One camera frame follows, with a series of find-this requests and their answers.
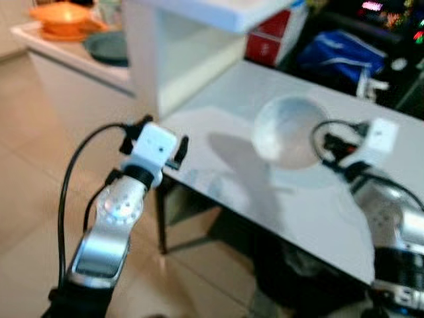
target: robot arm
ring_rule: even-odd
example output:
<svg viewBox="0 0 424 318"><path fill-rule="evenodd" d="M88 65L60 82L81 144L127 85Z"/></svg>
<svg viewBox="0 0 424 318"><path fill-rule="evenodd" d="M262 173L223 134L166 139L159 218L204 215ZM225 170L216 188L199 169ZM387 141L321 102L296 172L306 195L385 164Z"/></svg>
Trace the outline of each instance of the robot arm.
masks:
<svg viewBox="0 0 424 318"><path fill-rule="evenodd" d="M141 130L124 141L130 152L122 174L97 197L94 225L85 232L62 286L49 295L52 305L43 317L104 317L130 248L130 234L143 212L150 187L162 181L165 165L179 168L187 152L184 137L175 160L177 138L144 121Z"/></svg>
<svg viewBox="0 0 424 318"><path fill-rule="evenodd" d="M370 295L374 308L365 311L363 317L388 317L383 305L422 315L424 205L414 193L379 170L393 152L398 126L384 119L349 126L362 137L361 143L351 144L327 134L323 148L334 160L324 159L323 163L350 182L351 193L372 234L375 281Z"/></svg>

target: black table leg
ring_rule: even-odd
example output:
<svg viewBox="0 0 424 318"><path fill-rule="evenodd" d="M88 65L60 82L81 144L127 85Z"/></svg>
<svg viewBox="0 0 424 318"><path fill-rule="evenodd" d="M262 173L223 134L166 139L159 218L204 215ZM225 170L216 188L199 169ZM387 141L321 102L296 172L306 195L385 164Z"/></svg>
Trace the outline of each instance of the black table leg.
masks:
<svg viewBox="0 0 424 318"><path fill-rule="evenodd" d="M156 188L156 212L158 218L158 234L159 234L159 252L162 255L168 253L166 246L166 211L165 199L166 195L175 186L175 181L170 178L165 178L162 183Z"/></svg>
<svg viewBox="0 0 424 318"><path fill-rule="evenodd" d="M165 220L165 191L162 186L156 188L156 212L158 218L159 252L165 255L166 248L166 220Z"/></svg>

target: table surface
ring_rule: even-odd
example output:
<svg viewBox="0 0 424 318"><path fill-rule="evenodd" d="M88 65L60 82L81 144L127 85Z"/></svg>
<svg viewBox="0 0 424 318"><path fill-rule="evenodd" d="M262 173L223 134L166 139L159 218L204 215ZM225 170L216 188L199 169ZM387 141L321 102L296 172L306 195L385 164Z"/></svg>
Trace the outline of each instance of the table surface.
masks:
<svg viewBox="0 0 424 318"><path fill-rule="evenodd" d="M348 187L326 168L300 176L305 187L271 186L267 164L250 141L254 119L270 100L302 95L330 118L363 121L384 117L400 125L394 153L383 165L394 180L424 197L420 157L424 125L381 106L269 70L239 62L190 99L162 124L190 137L180 171L165 173L227 206L348 275L374 279L374 249L366 219ZM289 180L297 174L287 174ZM326 179L324 186L317 180Z"/></svg>

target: black cable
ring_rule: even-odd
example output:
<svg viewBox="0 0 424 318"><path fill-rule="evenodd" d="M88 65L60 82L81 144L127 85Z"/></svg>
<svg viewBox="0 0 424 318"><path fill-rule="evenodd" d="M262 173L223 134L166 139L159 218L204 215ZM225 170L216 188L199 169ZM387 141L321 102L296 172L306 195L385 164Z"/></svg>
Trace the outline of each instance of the black cable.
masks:
<svg viewBox="0 0 424 318"><path fill-rule="evenodd" d="M84 224L82 226L82 233L84 234L88 228L88 219L90 218L90 210L91 210L91 206L93 205L93 202L95 201L96 197L100 194L100 192L102 192L105 187L107 185L103 185L100 187L100 189L98 189L93 196L91 197L90 201L88 201L87 207L85 208L85 213L84 213Z"/></svg>
<svg viewBox="0 0 424 318"><path fill-rule="evenodd" d="M376 181L381 182L382 184L386 184L387 186L392 186L392 187L396 187L399 190L402 190L403 192L405 192L406 194L408 194L408 196L410 196L415 202L416 204L418 204L419 208L424 212L424 204L423 202L409 189L407 189L406 187L404 187L403 185L385 178L385 177L380 177L380 176L376 176L375 174L370 174L368 172L361 172L360 176L366 178L366 179L373 179Z"/></svg>
<svg viewBox="0 0 424 318"><path fill-rule="evenodd" d="M82 150L87 146L90 140L95 137L97 134L106 131L110 128L122 128L128 129L128 126L123 123L111 123L108 125L104 125L99 127L95 131L93 131L89 136L87 136L77 147L68 167L66 169L64 182L62 184L62 190L60 192L60 200L59 200L59 211L58 211L58 252L59 252L59 282L58 286L62 287L62 283L65 277L66 271L66 256L65 256L65 231L64 231L64 219L65 219L65 204L66 204L66 194L68 191L68 185L71 178L72 169L74 169L75 163L78 159L78 156L81 154Z"/></svg>
<svg viewBox="0 0 424 318"><path fill-rule="evenodd" d="M324 159L323 155L320 153L316 140L315 140L315 135L317 134L317 131L321 128L324 127L326 125L331 125L331 124L338 124L338 125L343 125L346 127L350 127L351 129L355 130L355 131L359 131L360 129L358 129L362 124L354 124L354 123L350 123L348 121L344 121L344 120L340 120L340 119L331 119L328 121L323 121L322 123L319 123L317 126L315 126L313 128L313 130L311 131L311 134L309 135L309 141L311 143L311 146L315 152L315 154L317 155L317 157L323 161L324 164L326 164L329 168L333 169L336 173L345 173L346 169L340 167L336 162L329 162L328 160ZM380 177L380 176L376 176L374 174L370 174L368 172L360 172L359 173L360 176L366 178L366 179L373 179L376 181L379 181L383 184L386 184L387 186L392 186L395 187L397 189L400 189L401 191L405 192L406 194L408 194L408 196L410 196L415 202L416 204L418 204L419 208L424 212L424 204L423 202L409 189L407 189L406 187L402 186L401 184L385 178L385 177Z"/></svg>
<svg viewBox="0 0 424 318"><path fill-rule="evenodd" d="M309 141L311 143L312 149L315 152L315 154L317 155L317 157L322 161L324 160L324 156L320 153L320 151L318 150L318 146L315 140L315 135L317 134L318 130L321 129L324 126L327 125L331 125L331 124L337 124L337 125L343 125L346 127L350 127L351 129L356 130L357 125L356 124L352 124L348 121L344 121L342 119L330 119L328 121L323 121L321 123L319 123L317 126L315 126L312 131L311 134L309 135Z"/></svg>

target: wall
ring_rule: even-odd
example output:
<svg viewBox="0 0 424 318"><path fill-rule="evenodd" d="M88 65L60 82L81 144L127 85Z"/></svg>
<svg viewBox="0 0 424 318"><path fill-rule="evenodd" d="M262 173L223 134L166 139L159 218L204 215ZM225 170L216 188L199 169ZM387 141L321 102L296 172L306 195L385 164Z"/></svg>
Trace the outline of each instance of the wall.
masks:
<svg viewBox="0 0 424 318"><path fill-rule="evenodd" d="M23 50L9 29L29 21L28 10L31 7L32 0L0 1L0 58Z"/></svg>

